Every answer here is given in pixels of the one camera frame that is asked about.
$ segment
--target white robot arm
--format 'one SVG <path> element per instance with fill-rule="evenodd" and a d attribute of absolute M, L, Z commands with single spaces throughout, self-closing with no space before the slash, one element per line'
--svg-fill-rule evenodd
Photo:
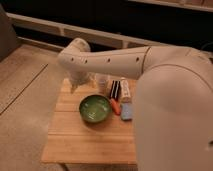
<path fill-rule="evenodd" d="M 138 79 L 133 125 L 140 171 L 213 170 L 213 66 L 196 49 L 141 47 L 89 52 L 75 39 L 59 55 L 72 84 L 87 72 Z"/>

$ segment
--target shelf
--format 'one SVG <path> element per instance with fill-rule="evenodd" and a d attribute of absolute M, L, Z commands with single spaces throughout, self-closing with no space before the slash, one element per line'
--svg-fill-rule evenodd
<path fill-rule="evenodd" d="M 127 1 L 213 12 L 212 0 L 127 0 Z"/>

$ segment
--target green bowl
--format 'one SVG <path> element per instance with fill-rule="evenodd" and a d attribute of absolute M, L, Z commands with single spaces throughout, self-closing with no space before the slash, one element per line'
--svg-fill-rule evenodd
<path fill-rule="evenodd" d="M 83 120 L 97 123 L 105 120 L 112 112 L 112 108 L 106 97 L 91 95 L 81 101 L 79 111 Z"/>

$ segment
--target wooden table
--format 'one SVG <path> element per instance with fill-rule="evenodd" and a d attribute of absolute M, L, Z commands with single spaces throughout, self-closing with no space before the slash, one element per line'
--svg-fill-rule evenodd
<path fill-rule="evenodd" d="M 80 101 L 91 94 L 97 94 L 91 85 L 82 85 L 71 94 L 68 79 L 63 81 L 42 162 L 136 164 L 131 121 L 124 122 L 114 113 L 98 124 L 81 119 Z"/>

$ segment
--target red object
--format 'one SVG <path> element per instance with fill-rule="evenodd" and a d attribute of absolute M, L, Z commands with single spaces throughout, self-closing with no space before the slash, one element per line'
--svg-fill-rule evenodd
<path fill-rule="evenodd" d="M 120 115 L 121 114 L 121 107 L 120 107 L 119 103 L 116 102 L 115 99 L 110 99 L 110 103 L 111 103 L 112 109 L 115 112 L 115 114 Z"/>

